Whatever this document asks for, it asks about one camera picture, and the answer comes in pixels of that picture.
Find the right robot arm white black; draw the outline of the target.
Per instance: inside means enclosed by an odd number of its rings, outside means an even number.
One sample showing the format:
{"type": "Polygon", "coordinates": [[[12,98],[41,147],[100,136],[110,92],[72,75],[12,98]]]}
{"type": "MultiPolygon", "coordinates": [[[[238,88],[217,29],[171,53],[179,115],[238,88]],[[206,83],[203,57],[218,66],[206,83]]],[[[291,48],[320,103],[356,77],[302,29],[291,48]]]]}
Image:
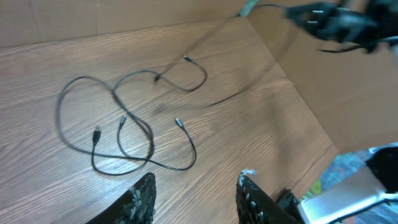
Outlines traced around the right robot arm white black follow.
{"type": "MultiPolygon", "coordinates": [[[[285,7],[285,15],[320,40],[342,44],[337,53],[365,49],[380,43],[397,45],[397,1],[371,0],[364,12],[354,12],[347,1],[316,2],[285,7]]],[[[335,223],[382,203],[397,202],[397,148],[385,147],[370,157],[354,174],[316,197],[297,204],[304,223],[335,223]]]]}

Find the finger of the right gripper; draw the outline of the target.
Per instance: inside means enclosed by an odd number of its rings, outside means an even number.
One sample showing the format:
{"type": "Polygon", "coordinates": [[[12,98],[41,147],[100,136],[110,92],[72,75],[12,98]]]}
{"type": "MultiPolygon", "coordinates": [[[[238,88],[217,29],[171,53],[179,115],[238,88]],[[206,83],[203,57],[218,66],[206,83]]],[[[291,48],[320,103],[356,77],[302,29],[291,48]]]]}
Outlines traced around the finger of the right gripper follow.
{"type": "Polygon", "coordinates": [[[336,12],[337,5],[331,2],[313,2],[287,7],[286,18],[318,39],[330,39],[327,24],[336,12]]]}

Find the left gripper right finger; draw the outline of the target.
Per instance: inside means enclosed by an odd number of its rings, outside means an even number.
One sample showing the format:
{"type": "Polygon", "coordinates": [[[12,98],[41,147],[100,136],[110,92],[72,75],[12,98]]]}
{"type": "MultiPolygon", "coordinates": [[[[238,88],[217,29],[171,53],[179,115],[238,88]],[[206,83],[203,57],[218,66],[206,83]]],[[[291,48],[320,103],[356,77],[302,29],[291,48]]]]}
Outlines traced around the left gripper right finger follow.
{"type": "Polygon", "coordinates": [[[299,200],[291,190],[283,190],[277,200],[268,196],[248,175],[241,171],[236,184],[236,205],[240,224],[300,224],[299,200]]]}

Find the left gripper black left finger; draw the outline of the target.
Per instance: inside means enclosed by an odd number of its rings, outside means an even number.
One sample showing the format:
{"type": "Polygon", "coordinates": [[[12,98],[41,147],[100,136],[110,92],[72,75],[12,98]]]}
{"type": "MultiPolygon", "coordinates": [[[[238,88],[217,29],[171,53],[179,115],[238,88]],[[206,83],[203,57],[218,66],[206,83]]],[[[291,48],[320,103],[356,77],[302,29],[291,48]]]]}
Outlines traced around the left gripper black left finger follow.
{"type": "Polygon", "coordinates": [[[148,172],[86,224],[152,224],[156,196],[155,174],[148,172]]]}

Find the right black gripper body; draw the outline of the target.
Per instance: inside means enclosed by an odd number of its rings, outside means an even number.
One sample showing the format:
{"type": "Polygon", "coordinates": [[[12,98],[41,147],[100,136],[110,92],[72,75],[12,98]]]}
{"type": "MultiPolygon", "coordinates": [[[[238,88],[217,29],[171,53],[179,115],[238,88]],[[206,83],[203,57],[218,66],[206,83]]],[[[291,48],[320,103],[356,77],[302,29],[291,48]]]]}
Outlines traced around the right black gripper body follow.
{"type": "Polygon", "coordinates": [[[323,37],[341,44],[336,50],[324,49],[324,52],[364,49],[372,53],[381,43],[397,51],[397,0],[368,1],[362,12],[350,9],[348,4],[348,1],[323,2],[326,10],[323,37]]]}

